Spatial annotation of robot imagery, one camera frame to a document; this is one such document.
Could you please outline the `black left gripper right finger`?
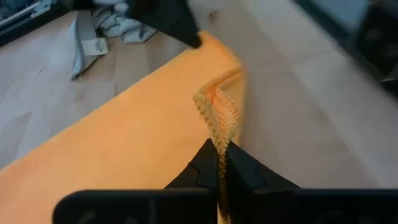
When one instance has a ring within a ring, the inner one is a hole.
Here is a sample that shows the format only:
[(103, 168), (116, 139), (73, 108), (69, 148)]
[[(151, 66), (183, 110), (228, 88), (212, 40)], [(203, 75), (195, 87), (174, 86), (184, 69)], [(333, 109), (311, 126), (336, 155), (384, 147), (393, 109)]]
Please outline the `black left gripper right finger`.
[(231, 142), (226, 150), (226, 188), (231, 224), (292, 224), (293, 182)]

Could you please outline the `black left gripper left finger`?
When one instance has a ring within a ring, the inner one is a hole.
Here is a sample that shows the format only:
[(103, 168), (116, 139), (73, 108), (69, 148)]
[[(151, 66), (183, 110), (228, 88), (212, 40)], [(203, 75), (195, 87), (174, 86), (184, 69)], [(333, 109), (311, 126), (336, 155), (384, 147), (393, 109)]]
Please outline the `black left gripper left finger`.
[(174, 190), (207, 190), (203, 199), (185, 198), (180, 205), (168, 203), (164, 224), (217, 224), (218, 154), (207, 139), (193, 159), (166, 187)]

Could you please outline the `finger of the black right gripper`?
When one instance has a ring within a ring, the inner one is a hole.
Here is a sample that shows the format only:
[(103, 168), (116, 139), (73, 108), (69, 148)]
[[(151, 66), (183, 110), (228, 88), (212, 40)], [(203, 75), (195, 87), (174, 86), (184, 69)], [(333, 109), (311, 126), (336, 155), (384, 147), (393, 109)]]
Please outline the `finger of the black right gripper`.
[(201, 46), (199, 28), (187, 0), (129, 0), (129, 18), (193, 48)]

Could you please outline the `orange microfiber towel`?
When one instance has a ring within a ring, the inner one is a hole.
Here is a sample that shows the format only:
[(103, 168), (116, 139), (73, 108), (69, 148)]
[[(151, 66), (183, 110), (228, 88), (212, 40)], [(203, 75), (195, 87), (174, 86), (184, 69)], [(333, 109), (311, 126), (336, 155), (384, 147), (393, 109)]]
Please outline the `orange microfiber towel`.
[(246, 77), (207, 31), (124, 92), (0, 170), (0, 224), (50, 224), (77, 190), (161, 189), (205, 141), (239, 139)]

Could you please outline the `grey microfiber towel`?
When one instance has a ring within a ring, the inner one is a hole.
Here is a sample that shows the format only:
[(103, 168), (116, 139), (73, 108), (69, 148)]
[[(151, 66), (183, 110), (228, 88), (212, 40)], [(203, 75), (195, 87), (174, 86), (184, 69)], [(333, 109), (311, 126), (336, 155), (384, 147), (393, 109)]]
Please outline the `grey microfiber towel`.
[(135, 19), (128, 19), (116, 12), (114, 5), (107, 2), (88, 0), (93, 5), (85, 7), (77, 0), (76, 16), (71, 25), (75, 41), (70, 80), (74, 81), (101, 56), (109, 53), (106, 39), (117, 37), (124, 44), (143, 43), (157, 30)]

